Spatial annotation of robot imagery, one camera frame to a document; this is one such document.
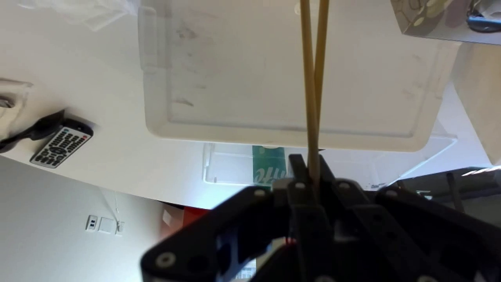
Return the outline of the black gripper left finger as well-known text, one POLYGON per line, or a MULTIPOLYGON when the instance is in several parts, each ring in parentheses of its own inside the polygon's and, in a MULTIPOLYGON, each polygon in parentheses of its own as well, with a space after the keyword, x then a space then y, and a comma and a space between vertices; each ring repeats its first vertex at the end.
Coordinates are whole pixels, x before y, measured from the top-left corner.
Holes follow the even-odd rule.
POLYGON ((333 229, 315 201, 308 165, 289 157, 290 179, 248 187, 201 219, 151 248, 140 260, 143 282, 231 282, 278 238, 253 282, 320 282, 336 276, 333 229))

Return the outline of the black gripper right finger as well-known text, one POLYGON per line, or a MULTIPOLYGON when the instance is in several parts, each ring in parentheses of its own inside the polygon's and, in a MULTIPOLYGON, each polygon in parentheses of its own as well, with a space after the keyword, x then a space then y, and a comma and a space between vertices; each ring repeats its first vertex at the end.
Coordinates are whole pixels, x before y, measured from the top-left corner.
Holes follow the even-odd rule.
POLYGON ((500 229, 402 188, 370 193, 322 168, 340 282, 501 282, 500 229))

